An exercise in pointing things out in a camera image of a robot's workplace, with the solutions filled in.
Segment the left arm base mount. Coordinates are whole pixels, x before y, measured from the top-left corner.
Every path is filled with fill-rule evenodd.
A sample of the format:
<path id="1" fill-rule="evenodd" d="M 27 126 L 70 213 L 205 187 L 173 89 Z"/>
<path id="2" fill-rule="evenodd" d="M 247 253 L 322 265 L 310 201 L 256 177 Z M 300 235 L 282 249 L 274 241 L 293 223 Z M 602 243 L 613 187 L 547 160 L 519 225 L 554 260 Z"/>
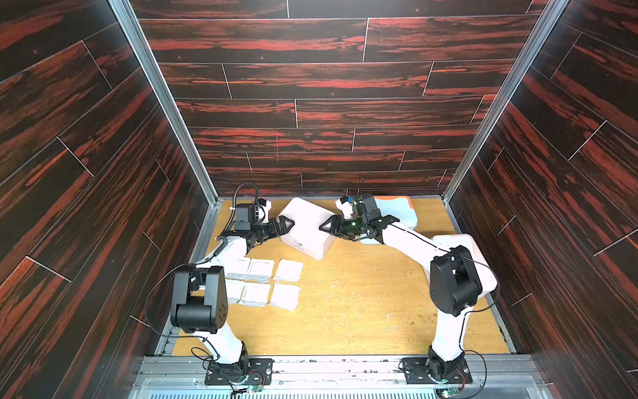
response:
<path id="1" fill-rule="evenodd" d="M 274 360 L 267 357 L 246 357 L 236 363 L 211 362 L 204 379 L 206 386 L 267 386 L 272 382 Z"/>

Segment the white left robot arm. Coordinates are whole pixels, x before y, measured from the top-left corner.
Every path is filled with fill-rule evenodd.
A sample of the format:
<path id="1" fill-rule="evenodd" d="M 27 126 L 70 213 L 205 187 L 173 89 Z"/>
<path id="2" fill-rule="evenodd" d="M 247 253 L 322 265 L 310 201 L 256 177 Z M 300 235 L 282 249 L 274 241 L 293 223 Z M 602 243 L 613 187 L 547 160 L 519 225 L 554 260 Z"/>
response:
<path id="1" fill-rule="evenodd" d="M 209 349 L 211 376 L 238 381 L 249 375 L 249 354 L 235 337 L 227 318 L 229 298 L 225 266 L 242 259 L 255 246 L 289 233 L 295 222 L 286 216 L 269 218 L 272 204 L 256 199 L 234 204 L 229 222 L 219 236 L 221 244 L 197 264 L 175 272 L 170 320 Z"/>

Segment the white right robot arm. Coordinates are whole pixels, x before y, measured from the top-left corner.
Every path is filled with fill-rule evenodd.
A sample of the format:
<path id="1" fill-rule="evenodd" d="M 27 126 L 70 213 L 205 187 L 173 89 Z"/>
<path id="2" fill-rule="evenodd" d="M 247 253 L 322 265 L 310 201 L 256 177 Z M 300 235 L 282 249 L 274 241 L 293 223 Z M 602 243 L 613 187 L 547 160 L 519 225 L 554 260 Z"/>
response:
<path id="1" fill-rule="evenodd" d="M 467 319 L 478 300 L 497 288 L 498 282 L 478 244 L 468 234 L 429 239 L 409 229 L 393 215 L 383 215 L 374 196 L 366 194 L 336 201 L 334 214 L 319 229 L 340 239 L 374 241 L 396 249 L 420 264 L 437 307 L 435 338 L 428 352 L 428 374 L 447 382 L 463 367 Z"/>

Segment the white gauze packet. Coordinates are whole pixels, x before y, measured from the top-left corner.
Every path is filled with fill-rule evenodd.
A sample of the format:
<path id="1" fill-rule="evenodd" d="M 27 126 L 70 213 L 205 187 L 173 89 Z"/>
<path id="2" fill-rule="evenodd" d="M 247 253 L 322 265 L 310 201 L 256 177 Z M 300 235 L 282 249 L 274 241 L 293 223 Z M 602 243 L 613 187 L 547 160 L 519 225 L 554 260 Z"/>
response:
<path id="1" fill-rule="evenodd" d="M 290 284 L 274 284 L 269 304 L 271 306 L 294 311 L 298 306 L 300 288 Z"/>
<path id="2" fill-rule="evenodd" d="M 229 304 L 238 304 L 242 299 L 245 282 L 242 280 L 226 279 L 226 293 Z"/>
<path id="3" fill-rule="evenodd" d="M 247 307 L 264 307 L 268 303 L 270 284 L 246 283 L 239 303 Z"/>
<path id="4" fill-rule="evenodd" d="M 303 269 L 304 263 L 282 259 L 278 266 L 277 272 L 273 277 L 276 281 L 298 282 Z"/>
<path id="5" fill-rule="evenodd" d="M 248 279 L 260 283 L 268 283 L 272 277 L 274 261 L 272 259 L 251 259 Z"/>
<path id="6" fill-rule="evenodd" d="M 227 279 L 247 280 L 251 261 L 252 259 L 250 258 L 241 258 L 227 262 L 224 266 L 225 277 Z"/>

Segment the white orange-trimmed medicine chest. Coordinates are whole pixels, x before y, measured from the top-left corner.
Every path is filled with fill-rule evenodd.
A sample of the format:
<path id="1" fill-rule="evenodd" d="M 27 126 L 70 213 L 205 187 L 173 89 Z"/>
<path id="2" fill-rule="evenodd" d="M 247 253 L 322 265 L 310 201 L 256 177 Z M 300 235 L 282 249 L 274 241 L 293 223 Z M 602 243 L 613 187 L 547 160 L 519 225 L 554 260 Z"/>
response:
<path id="1" fill-rule="evenodd" d="M 364 194 L 361 196 L 366 211 L 372 209 L 370 199 L 375 201 L 375 207 L 380 211 L 380 216 L 388 215 L 397 218 L 407 229 L 415 230 L 418 225 L 418 217 L 412 201 L 407 196 L 373 196 Z"/>

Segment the pink medicine chest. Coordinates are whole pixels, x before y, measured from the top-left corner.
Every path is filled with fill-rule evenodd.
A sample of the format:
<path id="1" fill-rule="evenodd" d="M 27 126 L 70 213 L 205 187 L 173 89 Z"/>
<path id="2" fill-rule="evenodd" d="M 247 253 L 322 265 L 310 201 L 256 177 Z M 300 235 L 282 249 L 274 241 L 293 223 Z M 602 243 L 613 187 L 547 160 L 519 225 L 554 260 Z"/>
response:
<path id="1" fill-rule="evenodd" d="M 334 213 L 301 198 L 293 198 L 279 214 L 294 222 L 281 241 L 315 260 L 322 260 L 336 237 L 319 229 Z"/>

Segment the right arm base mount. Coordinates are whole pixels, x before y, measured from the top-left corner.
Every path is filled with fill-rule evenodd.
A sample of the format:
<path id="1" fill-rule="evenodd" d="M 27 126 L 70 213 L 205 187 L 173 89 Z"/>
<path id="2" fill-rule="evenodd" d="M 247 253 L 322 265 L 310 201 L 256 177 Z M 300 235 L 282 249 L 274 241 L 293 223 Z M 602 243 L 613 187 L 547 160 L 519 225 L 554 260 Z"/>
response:
<path id="1" fill-rule="evenodd" d="M 450 362 L 429 357 L 404 357 L 398 369 L 404 374 L 408 385 L 464 386 L 473 382 L 464 356 Z"/>

